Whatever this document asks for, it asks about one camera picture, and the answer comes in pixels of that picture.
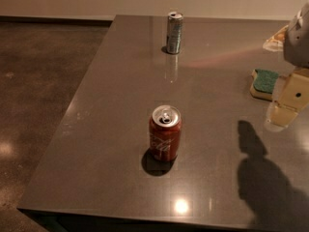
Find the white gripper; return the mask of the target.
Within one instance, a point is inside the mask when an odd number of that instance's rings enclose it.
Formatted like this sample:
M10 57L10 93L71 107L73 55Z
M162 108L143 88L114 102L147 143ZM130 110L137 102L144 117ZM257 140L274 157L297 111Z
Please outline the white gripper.
M276 80L272 102L267 110L267 126L285 129L309 104L309 2L297 12L289 25L268 38L263 49L282 52L295 68Z

